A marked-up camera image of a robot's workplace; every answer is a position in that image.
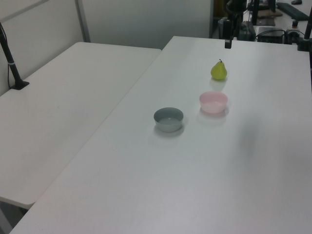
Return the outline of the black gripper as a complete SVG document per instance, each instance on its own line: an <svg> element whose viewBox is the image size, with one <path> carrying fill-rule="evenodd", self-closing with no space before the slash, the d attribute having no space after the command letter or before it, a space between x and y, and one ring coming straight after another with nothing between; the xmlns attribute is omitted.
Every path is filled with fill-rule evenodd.
<svg viewBox="0 0 312 234"><path fill-rule="evenodd" d="M225 48L226 49L231 49L232 47L232 42L230 41L232 37L232 22L230 20L225 20L224 21L224 39L229 41L225 41Z"/></svg>

